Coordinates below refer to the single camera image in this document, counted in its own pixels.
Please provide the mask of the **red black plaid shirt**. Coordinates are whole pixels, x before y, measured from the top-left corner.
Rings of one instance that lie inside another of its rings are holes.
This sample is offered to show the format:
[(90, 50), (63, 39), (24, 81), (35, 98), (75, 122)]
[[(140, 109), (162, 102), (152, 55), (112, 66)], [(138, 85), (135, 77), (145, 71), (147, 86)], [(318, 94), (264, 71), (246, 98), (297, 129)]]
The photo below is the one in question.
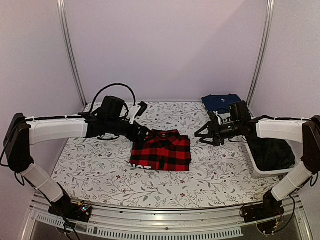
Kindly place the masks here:
[(134, 168), (166, 172), (190, 170), (191, 140), (178, 130), (152, 130), (143, 143), (132, 146), (129, 165)]

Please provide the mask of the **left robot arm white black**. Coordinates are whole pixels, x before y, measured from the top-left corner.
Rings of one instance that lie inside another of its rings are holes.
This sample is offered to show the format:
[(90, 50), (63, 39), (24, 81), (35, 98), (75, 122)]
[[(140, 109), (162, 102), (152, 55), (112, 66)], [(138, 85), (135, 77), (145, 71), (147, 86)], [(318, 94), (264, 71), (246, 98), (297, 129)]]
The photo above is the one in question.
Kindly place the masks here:
[(150, 130), (136, 122), (147, 109), (145, 102), (133, 102), (131, 108), (124, 100), (115, 96), (106, 96), (100, 107), (75, 115), (26, 117), (17, 113), (12, 118), (3, 140), (1, 159), (16, 175), (21, 175), (21, 185), (31, 184), (41, 192), (55, 209), (63, 216), (74, 213), (70, 197), (57, 182), (40, 166), (35, 164), (30, 147), (42, 142), (60, 139), (83, 138), (104, 139), (113, 135), (116, 139), (126, 137), (133, 143), (143, 143)]

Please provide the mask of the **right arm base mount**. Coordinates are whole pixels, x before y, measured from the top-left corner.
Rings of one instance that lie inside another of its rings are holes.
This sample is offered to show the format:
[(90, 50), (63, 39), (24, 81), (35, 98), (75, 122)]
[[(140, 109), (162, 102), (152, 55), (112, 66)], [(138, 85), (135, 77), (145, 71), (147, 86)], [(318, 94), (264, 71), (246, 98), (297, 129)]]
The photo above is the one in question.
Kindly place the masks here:
[(282, 201), (277, 201), (271, 191), (264, 194), (262, 203), (244, 204), (239, 210), (239, 215), (244, 219), (245, 223), (279, 217), (278, 220), (273, 219), (257, 225), (258, 230), (264, 235), (274, 234), (276, 232), (283, 220), (284, 213), (285, 210)]

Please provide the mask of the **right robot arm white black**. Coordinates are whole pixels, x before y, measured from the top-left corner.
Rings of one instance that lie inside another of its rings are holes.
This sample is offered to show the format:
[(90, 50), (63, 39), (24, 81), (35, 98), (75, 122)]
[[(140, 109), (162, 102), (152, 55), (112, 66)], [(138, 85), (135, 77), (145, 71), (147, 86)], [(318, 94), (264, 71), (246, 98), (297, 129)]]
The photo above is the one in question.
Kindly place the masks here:
[(258, 208), (262, 218), (269, 218), (278, 210), (277, 202), (319, 173), (320, 117), (315, 115), (311, 118), (290, 118), (262, 115), (252, 118), (245, 101), (230, 104), (229, 113), (231, 121), (221, 123), (218, 115), (210, 112), (209, 122), (195, 132), (195, 137), (199, 138), (200, 142), (212, 146), (224, 145), (226, 139), (238, 136), (244, 136), (247, 140), (281, 140), (302, 145), (300, 162), (264, 195), (268, 200)]

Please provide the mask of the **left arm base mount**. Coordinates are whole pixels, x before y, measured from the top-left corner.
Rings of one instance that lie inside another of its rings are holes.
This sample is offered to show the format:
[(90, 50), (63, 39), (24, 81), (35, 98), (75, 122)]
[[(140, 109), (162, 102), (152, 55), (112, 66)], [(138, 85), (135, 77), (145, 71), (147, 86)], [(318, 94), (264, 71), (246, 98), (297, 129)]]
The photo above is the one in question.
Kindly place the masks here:
[(88, 223), (91, 218), (92, 204), (84, 200), (72, 202), (69, 195), (65, 192), (56, 202), (49, 200), (49, 203), (48, 212), (52, 215), (84, 223)]

